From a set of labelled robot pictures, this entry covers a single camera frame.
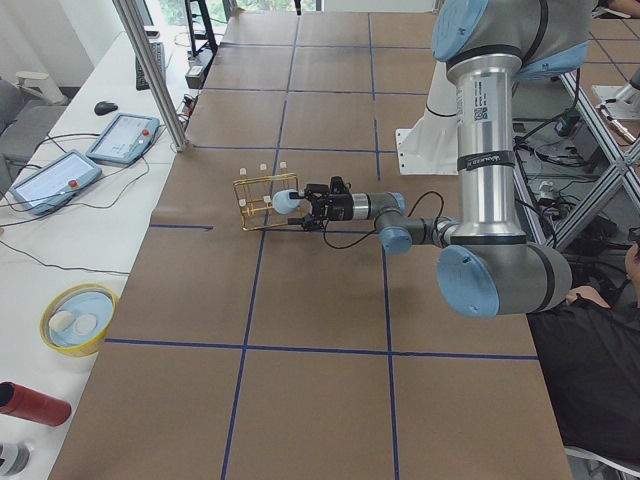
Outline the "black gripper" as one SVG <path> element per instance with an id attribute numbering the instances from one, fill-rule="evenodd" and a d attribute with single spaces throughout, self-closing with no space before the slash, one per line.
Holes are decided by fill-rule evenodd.
<path id="1" fill-rule="evenodd" d="M 331 195 L 329 185 L 309 183 L 304 190 L 292 190 L 290 200 L 307 200 L 311 211 L 304 217 L 290 217 L 287 224 L 304 231 L 318 231 L 326 221 L 350 221 L 354 218 L 354 200 L 348 195 Z"/>

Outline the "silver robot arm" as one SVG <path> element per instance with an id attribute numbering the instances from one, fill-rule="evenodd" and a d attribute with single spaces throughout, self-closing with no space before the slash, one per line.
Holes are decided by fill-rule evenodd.
<path id="1" fill-rule="evenodd" d="M 512 85 L 555 76 L 585 60 L 588 1 L 448 1 L 432 35 L 436 60 L 456 93 L 459 220 L 410 216 L 397 193 L 353 193 L 340 178 L 283 190 L 273 207 L 290 215 L 302 202 L 306 230 L 331 221 L 369 220 L 384 250 L 441 250 L 437 282 L 446 302 L 472 317 L 533 313 L 560 303 L 572 283 L 556 250 L 531 243 L 515 214 Z"/>

